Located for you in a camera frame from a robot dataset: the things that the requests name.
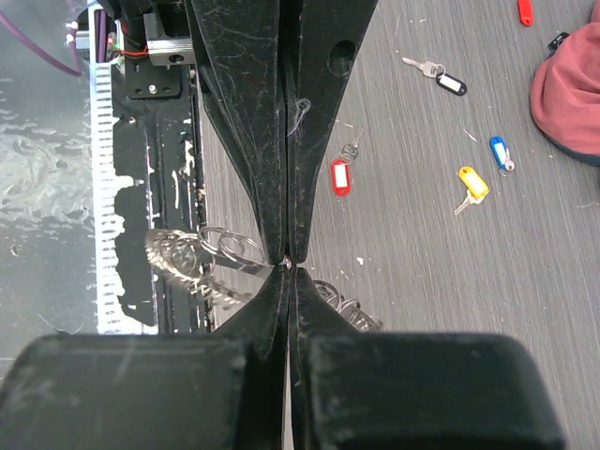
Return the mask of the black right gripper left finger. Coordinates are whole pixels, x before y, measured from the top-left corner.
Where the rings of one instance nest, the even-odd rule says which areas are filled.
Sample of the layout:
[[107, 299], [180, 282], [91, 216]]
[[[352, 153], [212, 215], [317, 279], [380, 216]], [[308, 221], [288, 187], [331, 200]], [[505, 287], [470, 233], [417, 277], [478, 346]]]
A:
[[205, 336], [54, 335], [1, 389], [5, 449], [279, 449], [287, 272]]

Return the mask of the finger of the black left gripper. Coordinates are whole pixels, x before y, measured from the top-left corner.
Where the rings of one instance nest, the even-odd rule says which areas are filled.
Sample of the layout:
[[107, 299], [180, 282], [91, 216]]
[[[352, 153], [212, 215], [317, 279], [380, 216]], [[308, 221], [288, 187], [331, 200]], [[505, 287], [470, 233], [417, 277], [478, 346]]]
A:
[[264, 251], [284, 257], [284, 110], [278, 79], [279, 1], [191, 1], [220, 104], [253, 186]]
[[375, 1], [286, 1], [287, 251], [308, 255], [318, 174]]

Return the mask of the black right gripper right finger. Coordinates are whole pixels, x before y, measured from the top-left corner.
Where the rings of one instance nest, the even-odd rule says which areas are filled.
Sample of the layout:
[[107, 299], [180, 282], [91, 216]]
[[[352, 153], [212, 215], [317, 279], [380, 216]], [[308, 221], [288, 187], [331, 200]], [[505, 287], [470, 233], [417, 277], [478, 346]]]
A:
[[298, 449], [563, 449], [530, 353], [487, 333], [362, 333], [290, 278]]

